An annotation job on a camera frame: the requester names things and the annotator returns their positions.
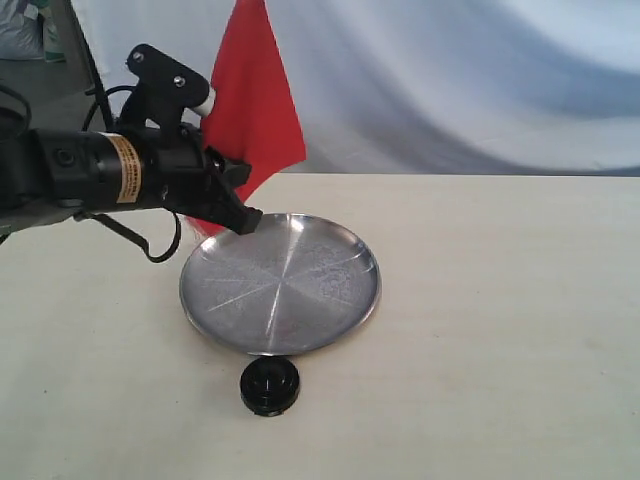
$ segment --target white curtain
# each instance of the white curtain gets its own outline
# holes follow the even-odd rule
[[[74,0],[107,86],[150,43],[209,76],[233,0]],[[267,0],[304,171],[640,168],[640,4]],[[115,99],[115,106],[121,99]]]

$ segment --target silver plate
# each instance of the silver plate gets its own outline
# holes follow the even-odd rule
[[[373,254],[346,228],[269,214],[251,235],[202,242],[184,266],[180,297],[207,337],[253,355],[296,355],[363,323],[380,283]]]

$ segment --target black lid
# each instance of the black lid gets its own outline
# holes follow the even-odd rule
[[[242,372],[240,392],[253,413],[274,417],[298,398],[300,376],[295,365],[284,357],[260,357]]]

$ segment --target red flag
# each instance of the red flag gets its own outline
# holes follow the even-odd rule
[[[271,175],[305,159],[302,129],[264,0],[236,0],[211,85],[211,114],[202,121],[204,141],[223,156],[252,165],[237,190],[245,201]],[[220,227],[195,220],[204,233]]]

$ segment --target table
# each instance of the table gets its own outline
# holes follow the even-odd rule
[[[0,248],[7,479],[630,479],[640,475],[640,179],[294,175],[253,197],[328,217],[378,258],[374,317],[295,359],[259,418],[249,358],[152,265],[85,222]],[[119,218],[170,239],[166,212]]]

